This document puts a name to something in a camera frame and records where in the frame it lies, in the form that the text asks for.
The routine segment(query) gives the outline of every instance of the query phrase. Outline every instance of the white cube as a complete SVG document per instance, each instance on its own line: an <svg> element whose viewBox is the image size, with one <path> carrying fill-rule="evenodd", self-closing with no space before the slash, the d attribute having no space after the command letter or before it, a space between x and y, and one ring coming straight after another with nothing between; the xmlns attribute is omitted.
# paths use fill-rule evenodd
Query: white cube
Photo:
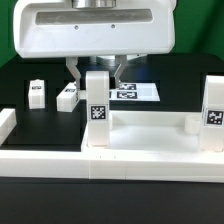
<svg viewBox="0 0 224 224"><path fill-rule="evenodd" d="M16 126L15 109L3 109L0 113L0 146Z"/></svg>
<svg viewBox="0 0 224 224"><path fill-rule="evenodd" d="M45 108L45 85L44 80L30 81L29 87L29 108L43 109Z"/></svg>
<svg viewBox="0 0 224 224"><path fill-rule="evenodd" d="M74 83L69 83L57 97L57 111L72 112L79 102L79 93Z"/></svg>

